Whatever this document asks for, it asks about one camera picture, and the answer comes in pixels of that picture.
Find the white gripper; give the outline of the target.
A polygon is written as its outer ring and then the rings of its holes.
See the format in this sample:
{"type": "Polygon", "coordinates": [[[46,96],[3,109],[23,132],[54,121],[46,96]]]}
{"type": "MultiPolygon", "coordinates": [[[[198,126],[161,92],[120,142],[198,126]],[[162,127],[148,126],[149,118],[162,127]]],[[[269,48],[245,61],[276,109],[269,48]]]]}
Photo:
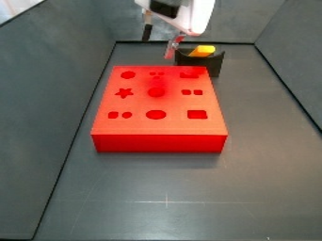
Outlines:
{"type": "MultiPolygon", "coordinates": [[[[142,34],[141,41],[148,41],[152,32],[152,13],[169,23],[188,36],[200,36],[205,30],[208,20],[212,14],[216,0],[189,0],[186,7],[180,7],[177,17],[170,19],[158,15],[149,9],[149,0],[134,0],[134,3],[142,8],[142,34]]],[[[177,35],[168,41],[164,55],[165,59],[170,59],[184,35],[177,35]]]]}

